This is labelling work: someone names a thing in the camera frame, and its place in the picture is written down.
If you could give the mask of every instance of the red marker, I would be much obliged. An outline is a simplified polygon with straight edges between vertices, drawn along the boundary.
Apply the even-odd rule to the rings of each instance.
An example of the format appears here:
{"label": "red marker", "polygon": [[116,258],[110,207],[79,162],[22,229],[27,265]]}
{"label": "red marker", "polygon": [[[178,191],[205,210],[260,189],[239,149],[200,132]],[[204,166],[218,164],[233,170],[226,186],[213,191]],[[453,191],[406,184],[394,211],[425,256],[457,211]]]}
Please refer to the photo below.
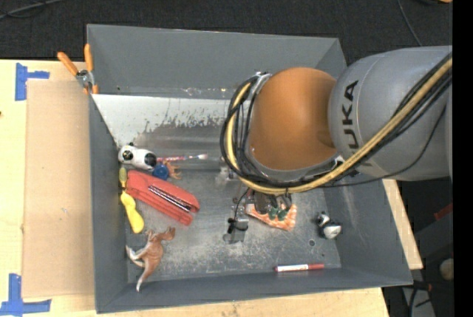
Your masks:
{"label": "red marker", "polygon": [[306,271],[306,270],[321,270],[325,265],[323,263],[312,263],[308,265],[280,265],[276,266],[274,270],[277,273],[283,273],[285,271]]}

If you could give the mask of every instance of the yellow plastic toy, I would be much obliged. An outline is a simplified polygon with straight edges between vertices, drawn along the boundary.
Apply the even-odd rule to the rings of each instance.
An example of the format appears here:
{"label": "yellow plastic toy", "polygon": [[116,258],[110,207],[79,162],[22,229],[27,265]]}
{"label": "yellow plastic toy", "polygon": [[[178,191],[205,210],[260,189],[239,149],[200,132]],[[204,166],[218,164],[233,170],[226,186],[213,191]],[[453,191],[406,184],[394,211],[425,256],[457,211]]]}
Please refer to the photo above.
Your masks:
{"label": "yellow plastic toy", "polygon": [[121,188],[123,189],[120,196],[120,201],[125,207],[126,215],[128,216],[128,220],[130,221],[133,232],[140,233],[145,226],[145,222],[143,221],[142,216],[136,210],[135,199],[125,192],[126,180],[128,179],[126,168],[120,167],[118,178],[120,179]]}

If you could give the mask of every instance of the yellow cable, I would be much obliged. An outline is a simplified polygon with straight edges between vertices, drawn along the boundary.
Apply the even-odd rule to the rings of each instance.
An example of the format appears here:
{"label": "yellow cable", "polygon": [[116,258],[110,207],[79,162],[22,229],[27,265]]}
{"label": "yellow cable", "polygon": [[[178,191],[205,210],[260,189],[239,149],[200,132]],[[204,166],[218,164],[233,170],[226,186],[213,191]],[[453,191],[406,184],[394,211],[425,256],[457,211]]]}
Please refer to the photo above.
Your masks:
{"label": "yellow cable", "polygon": [[[414,109],[414,107],[422,100],[422,98],[427,94],[427,92],[438,82],[438,80],[446,74],[452,68],[452,59],[450,58],[445,64],[443,64],[437,72],[435,72],[427,82],[412,96],[411,100],[396,114],[391,120],[389,120],[379,131],[376,133],[368,142],[366,142],[355,154],[343,162],[335,170],[325,174],[323,177],[318,178],[310,183],[304,185],[298,185],[289,188],[277,188],[277,187],[268,187],[266,185],[261,185],[250,180],[247,180],[243,177],[238,176],[238,178],[245,184],[247,187],[262,192],[264,194],[283,194],[288,192],[290,194],[306,192],[313,188],[320,187],[325,183],[335,179],[338,175],[342,174],[352,166],[354,166],[361,158],[368,154],[368,152],[374,148],[381,140],[383,140],[392,130]],[[242,90],[237,95],[233,106],[234,108],[242,96],[245,94],[246,90],[250,86],[250,83],[247,83],[243,86]],[[235,124],[235,114],[233,114],[228,121],[227,130],[225,132],[226,142],[225,150],[228,153],[228,160],[230,163],[239,170],[233,146],[231,145],[231,133]]]}

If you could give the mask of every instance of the gray metal bin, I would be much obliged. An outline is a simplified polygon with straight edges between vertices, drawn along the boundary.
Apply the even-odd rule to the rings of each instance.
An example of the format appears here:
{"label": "gray metal bin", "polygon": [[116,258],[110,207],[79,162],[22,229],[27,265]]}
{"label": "gray metal bin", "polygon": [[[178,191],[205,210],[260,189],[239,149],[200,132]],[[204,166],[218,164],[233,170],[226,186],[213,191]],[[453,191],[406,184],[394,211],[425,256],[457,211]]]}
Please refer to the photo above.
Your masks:
{"label": "gray metal bin", "polygon": [[[241,190],[238,181],[219,181],[218,134],[226,112],[220,107],[256,71],[316,67],[337,78],[346,67],[338,39],[90,24],[87,42],[100,87],[89,99],[99,313],[412,283],[381,181],[294,194],[299,209],[292,232],[251,219],[244,242],[227,245],[222,239]],[[180,101],[178,107],[160,115],[171,99]],[[190,122],[186,111],[196,101],[210,110],[215,105],[221,118],[192,116]],[[188,123],[175,124],[179,116]],[[184,163],[183,178],[171,180],[200,201],[191,225],[137,204],[147,227],[176,227],[159,268],[139,293],[141,269],[127,259],[125,245],[139,248],[146,240],[131,232],[119,200],[118,146],[128,139],[167,154],[205,149],[213,157],[194,167]],[[343,224],[336,239],[318,235],[314,219],[320,211]],[[325,269],[273,271],[277,264],[303,262],[323,262]]]}

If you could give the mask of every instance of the black carpet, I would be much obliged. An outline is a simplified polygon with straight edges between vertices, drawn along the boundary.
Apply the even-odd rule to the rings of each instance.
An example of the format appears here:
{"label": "black carpet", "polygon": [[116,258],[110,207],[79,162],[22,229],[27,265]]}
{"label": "black carpet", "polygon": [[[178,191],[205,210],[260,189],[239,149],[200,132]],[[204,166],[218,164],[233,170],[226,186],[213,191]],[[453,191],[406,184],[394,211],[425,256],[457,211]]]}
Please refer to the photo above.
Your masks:
{"label": "black carpet", "polygon": [[[0,58],[55,60],[64,51],[82,61],[94,23],[338,38],[350,65],[379,52],[452,45],[452,16],[453,3],[428,0],[0,0]],[[416,231],[452,201],[452,187],[415,186],[402,185],[402,194]],[[391,316],[406,316],[399,290],[385,291]]]}

